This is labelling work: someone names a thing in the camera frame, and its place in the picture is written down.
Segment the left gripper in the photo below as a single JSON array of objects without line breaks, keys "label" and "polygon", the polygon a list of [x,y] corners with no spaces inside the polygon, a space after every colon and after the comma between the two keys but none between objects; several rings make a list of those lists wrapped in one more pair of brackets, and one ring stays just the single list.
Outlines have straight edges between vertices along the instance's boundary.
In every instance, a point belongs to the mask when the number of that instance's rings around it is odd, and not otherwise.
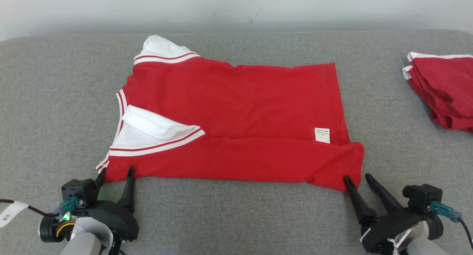
[{"label": "left gripper", "polygon": [[[105,183],[106,167],[102,167],[94,181],[95,197]],[[135,241],[139,236],[139,225],[133,216],[135,211],[135,168],[130,166],[126,175],[126,184],[122,197],[117,203],[110,200],[99,200],[86,208],[79,208],[72,214],[77,217],[93,218],[117,233],[122,240]]]}]

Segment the red shorts with white trim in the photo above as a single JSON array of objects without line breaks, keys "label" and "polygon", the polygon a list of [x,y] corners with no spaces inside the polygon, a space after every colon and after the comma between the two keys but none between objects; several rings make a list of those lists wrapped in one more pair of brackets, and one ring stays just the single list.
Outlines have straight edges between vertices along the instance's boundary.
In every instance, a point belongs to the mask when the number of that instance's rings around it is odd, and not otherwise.
[{"label": "red shorts with white trim", "polygon": [[410,52],[407,58],[404,78],[429,107],[431,120],[473,134],[473,55]]}]

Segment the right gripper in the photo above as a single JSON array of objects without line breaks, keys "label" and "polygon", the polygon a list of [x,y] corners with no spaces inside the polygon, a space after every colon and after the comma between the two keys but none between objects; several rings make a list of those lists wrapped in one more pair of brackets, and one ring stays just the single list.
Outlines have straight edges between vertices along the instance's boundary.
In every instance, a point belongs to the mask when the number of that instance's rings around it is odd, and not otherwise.
[{"label": "right gripper", "polygon": [[362,229],[360,241],[368,253],[393,253],[395,245],[388,239],[395,239],[400,233],[429,219],[432,215],[420,213],[408,207],[403,208],[370,173],[365,174],[365,179],[371,191],[380,199],[387,215],[381,218],[377,217],[375,210],[368,206],[358,192],[355,183],[346,175],[344,177],[345,187]]}]

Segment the red and white jersey shirt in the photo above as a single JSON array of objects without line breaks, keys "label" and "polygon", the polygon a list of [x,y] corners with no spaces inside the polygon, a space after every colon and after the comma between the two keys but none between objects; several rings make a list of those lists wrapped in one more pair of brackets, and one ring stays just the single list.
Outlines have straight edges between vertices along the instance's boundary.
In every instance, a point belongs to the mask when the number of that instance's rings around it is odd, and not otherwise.
[{"label": "red and white jersey shirt", "polygon": [[335,63],[239,65],[149,36],[117,94],[105,181],[135,177],[361,183],[364,147],[345,122]]}]

